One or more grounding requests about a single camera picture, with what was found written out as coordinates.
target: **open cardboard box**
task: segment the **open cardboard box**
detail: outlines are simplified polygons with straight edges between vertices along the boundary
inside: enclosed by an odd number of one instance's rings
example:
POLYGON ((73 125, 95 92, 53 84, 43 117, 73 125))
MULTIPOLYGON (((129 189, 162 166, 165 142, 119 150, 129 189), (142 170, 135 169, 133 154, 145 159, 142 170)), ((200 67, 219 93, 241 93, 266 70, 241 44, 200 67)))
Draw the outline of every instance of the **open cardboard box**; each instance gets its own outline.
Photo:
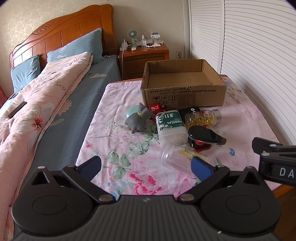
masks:
POLYGON ((223 105, 226 85, 204 59, 149 61, 141 92, 146 107, 168 109, 223 105))

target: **green label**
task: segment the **green label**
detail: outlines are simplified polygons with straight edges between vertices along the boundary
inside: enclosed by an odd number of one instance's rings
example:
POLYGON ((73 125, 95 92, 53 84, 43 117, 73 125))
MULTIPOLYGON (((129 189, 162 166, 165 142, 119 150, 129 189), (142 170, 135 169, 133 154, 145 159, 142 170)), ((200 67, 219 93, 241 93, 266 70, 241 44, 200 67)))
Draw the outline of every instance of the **green label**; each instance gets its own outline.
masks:
POLYGON ((184 126, 178 111, 162 112, 161 114, 157 115, 156 122, 160 131, 162 129, 184 126))

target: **blue pillow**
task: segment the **blue pillow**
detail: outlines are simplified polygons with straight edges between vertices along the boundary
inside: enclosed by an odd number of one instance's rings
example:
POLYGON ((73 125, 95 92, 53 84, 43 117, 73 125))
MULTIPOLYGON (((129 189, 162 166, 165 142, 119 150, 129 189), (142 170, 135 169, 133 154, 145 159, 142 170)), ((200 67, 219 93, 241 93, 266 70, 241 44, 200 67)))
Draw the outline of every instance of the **blue pillow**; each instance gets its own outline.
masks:
POLYGON ((11 79, 14 92, 24 88, 31 80, 35 79, 41 73, 39 54, 25 60, 11 69, 11 79))
POLYGON ((64 47, 47 53, 47 62, 56 61, 76 54, 90 52, 93 56, 93 64, 100 62, 103 57, 102 29, 98 28, 64 47))

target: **wall outlet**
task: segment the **wall outlet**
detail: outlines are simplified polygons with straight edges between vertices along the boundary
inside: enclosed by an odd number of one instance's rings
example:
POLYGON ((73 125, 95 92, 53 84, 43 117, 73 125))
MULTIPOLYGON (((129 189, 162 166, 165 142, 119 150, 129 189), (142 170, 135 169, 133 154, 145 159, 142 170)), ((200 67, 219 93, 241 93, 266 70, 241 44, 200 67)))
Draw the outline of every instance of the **wall outlet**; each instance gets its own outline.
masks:
POLYGON ((183 58, 183 51, 177 50, 176 51, 176 58, 183 58))

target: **gray toy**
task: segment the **gray toy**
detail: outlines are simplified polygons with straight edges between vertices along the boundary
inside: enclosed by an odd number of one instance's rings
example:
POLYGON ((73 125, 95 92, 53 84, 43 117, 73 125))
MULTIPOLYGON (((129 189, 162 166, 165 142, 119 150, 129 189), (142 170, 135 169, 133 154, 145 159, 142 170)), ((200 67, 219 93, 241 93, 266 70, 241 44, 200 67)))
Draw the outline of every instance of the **gray toy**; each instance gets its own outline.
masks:
POLYGON ((136 131, 143 131, 146 127, 146 120, 151 117, 154 118, 155 114, 142 103, 139 103, 138 112, 131 114, 124 123, 134 134, 136 131))

